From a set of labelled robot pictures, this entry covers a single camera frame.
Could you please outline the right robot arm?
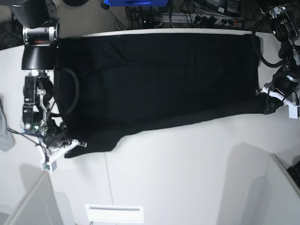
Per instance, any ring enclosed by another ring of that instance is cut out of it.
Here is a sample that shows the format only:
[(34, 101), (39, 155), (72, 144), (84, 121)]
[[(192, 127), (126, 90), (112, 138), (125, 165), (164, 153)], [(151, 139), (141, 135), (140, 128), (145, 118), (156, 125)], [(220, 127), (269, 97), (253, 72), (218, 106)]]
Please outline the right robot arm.
[(47, 73), (55, 69), (59, 37), (56, 6), (51, 0), (14, 0), (9, 8), (23, 26), (22, 70), (28, 72), (23, 88), (23, 131), (48, 148), (60, 148), (71, 140), (55, 124), (49, 105), (54, 87)]

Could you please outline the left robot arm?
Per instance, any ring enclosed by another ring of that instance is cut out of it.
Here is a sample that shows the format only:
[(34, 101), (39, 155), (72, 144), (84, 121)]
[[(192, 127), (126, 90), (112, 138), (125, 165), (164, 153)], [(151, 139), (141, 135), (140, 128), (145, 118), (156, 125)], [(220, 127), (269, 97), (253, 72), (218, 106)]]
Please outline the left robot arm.
[[(256, 90), (256, 95), (266, 95), (265, 113), (274, 113), (279, 107), (287, 106), (290, 119), (300, 117), (300, 47), (295, 41), (300, 38), (300, 30), (294, 25), (293, 13), (288, 12), (292, 0), (259, 0), (257, 3), (263, 18), (252, 29), (251, 40), (260, 61), (269, 68), (277, 68), (270, 83)], [(269, 23), (274, 37), (281, 43), (278, 56), (281, 61), (268, 62), (256, 46), (256, 31)]]

